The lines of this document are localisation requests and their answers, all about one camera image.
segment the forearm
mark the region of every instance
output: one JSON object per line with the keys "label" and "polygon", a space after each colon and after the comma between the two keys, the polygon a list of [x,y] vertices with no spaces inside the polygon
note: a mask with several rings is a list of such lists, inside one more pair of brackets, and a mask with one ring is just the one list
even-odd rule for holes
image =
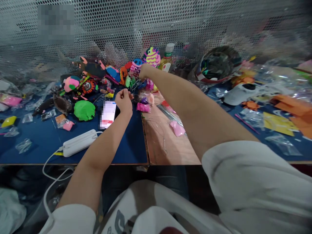
{"label": "forearm", "polygon": [[132,112],[120,113],[111,126],[93,142],[79,164],[106,171],[116,154],[131,116]]}
{"label": "forearm", "polygon": [[152,67],[146,73],[179,115],[200,160],[208,149],[224,142],[258,141],[194,84]]}
{"label": "forearm", "polygon": [[120,113],[89,147],[57,206],[82,204],[97,211],[104,172],[111,164],[132,112]]}

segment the mesh screen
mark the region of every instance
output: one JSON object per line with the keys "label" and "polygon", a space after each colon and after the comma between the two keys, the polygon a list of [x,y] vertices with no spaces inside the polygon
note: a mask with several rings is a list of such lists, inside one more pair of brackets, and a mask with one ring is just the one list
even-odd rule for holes
{"label": "mesh screen", "polygon": [[[68,28],[50,31],[65,39],[62,45],[42,41],[52,29],[38,24],[44,12],[38,5],[71,5],[54,12],[72,17]],[[65,73],[80,75],[71,65],[79,56],[119,69],[149,46],[162,56],[170,42],[176,43],[176,64],[195,62],[224,44],[243,59],[302,58],[311,49],[311,12],[310,0],[2,0],[0,71],[20,82],[49,82]]]}

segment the phone screen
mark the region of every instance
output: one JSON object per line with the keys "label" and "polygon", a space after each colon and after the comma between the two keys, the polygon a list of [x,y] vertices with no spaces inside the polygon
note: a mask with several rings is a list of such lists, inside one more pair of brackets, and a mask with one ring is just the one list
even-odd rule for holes
{"label": "phone screen", "polygon": [[115,113],[116,103],[114,101],[104,101],[99,129],[108,128],[114,122]]}

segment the charging cable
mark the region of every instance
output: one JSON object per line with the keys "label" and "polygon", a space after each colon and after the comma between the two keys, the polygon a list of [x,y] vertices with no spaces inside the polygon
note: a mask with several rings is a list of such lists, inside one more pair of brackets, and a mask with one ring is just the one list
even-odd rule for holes
{"label": "charging cable", "polygon": [[66,178],[64,178],[64,179],[60,179],[68,170],[72,170],[72,171],[74,172],[74,169],[71,168],[71,167],[69,167],[69,168],[67,168],[58,178],[54,178],[54,177],[52,177],[52,176],[49,176],[47,173],[45,173],[45,167],[46,167],[46,164],[48,163],[48,161],[54,156],[54,154],[55,154],[56,152],[62,151],[62,150],[63,150],[63,146],[60,147],[57,151],[55,151],[55,152],[47,159],[47,161],[45,162],[45,164],[43,165],[43,168],[42,168],[42,173],[43,173],[46,177],[48,177],[48,178],[54,180],[54,182],[48,187],[48,189],[46,190],[46,192],[45,192],[45,194],[44,194],[44,196],[43,196],[43,205],[44,205],[45,210],[46,210],[47,214],[49,215],[49,217],[52,218],[53,222],[54,222],[54,218],[53,218],[53,216],[52,216],[52,213],[51,213],[51,211],[50,211],[50,209],[49,209],[49,207],[48,207],[48,203],[47,203],[47,201],[46,201],[47,194],[48,194],[49,190],[52,188],[52,186],[53,186],[57,181],[63,181],[63,180],[66,180],[66,179],[70,178],[70,177],[73,175],[73,173],[72,173],[70,176],[68,176],[68,177],[66,177]]}

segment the person's right hand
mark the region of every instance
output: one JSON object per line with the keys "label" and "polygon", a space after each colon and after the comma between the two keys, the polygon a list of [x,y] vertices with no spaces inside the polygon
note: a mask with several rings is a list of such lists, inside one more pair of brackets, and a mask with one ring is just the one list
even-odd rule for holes
{"label": "person's right hand", "polygon": [[146,78],[148,78],[148,74],[153,68],[151,65],[147,63],[143,63],[141,66],[140,74],[139,74],[139,79],[143,82]]}
{"label": "person's right hand", "polygon": [[115,97],[115,102],[120,109],[120,113],[131,113],[132,114],[132,103],[133,94],[127,89],[120,90]]}

